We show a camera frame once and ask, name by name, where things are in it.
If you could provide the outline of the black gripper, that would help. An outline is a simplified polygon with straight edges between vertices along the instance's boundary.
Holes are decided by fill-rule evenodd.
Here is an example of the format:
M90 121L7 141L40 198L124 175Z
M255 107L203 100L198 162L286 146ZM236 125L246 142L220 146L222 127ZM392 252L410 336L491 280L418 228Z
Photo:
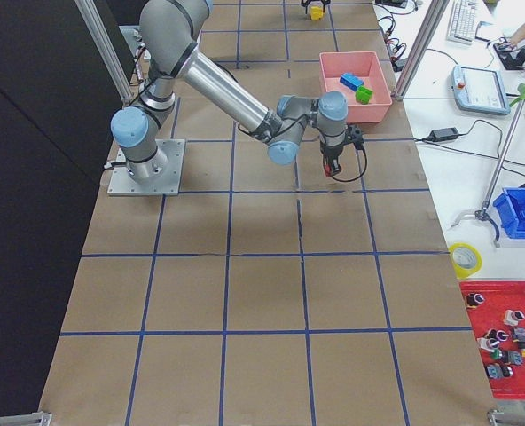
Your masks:
M343 153L345 146L346 146L345 142L342 142L335 146L327 145L325 142L320 143L320 152L323 157L323 169L327 177L331 176L330 167L332 167L333 176L336 176L339 173L341 173L342 168L340 165L339 157Z

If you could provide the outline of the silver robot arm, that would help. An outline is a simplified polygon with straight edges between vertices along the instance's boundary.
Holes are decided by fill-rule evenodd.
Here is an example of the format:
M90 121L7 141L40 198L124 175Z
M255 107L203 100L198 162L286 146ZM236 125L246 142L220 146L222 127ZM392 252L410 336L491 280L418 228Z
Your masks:
M133 103L111 120L129 178L148 183L168 167L168 155L155 137L173 109L177 79L233 118L243 133L264 143L276 164L294 161L308 126L318 130L325 174L340 173L339 157L349 143L345 96L338 91L318 98L285 95L275 109L266 107L200 51L198 37L212 9L210 1L154 0L141 11L140 34L151 55L148 78Z

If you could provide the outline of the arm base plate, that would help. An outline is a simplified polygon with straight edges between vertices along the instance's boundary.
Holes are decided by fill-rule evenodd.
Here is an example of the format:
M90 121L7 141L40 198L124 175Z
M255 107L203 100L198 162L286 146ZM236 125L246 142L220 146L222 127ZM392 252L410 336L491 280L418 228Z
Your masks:
M185 139L157 139L155 156L142 163L129 162L118 148L107 193L110 196L178 196L182 179Z

